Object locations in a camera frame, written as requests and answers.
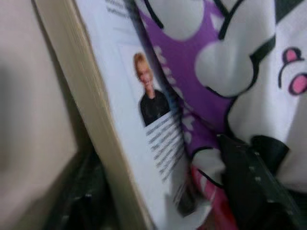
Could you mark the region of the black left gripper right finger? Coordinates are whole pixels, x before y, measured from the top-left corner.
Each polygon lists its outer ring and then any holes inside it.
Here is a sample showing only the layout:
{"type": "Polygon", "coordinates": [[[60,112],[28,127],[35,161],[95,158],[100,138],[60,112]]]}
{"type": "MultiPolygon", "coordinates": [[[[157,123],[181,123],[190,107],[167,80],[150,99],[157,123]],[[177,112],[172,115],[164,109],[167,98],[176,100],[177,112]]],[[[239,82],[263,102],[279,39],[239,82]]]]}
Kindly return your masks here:
{"type": "Polygon", "coordinates": [[[259,147],[217,137],[226,170],[223,183],[241,230],[305,230],[307,197],[290,192],[275,177],[259,147]]]}

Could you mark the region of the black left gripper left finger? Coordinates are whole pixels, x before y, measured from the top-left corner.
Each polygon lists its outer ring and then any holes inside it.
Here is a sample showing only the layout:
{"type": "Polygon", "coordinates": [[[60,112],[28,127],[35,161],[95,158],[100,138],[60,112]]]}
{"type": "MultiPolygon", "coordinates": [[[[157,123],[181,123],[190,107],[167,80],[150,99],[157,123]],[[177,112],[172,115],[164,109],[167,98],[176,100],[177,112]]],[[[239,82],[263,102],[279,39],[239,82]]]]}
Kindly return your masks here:
{"type": "Polygon", "coordinates": [[[47,230],[123,230],[109,181],[94,149],[81,155],[65,180],[47,230]]]}

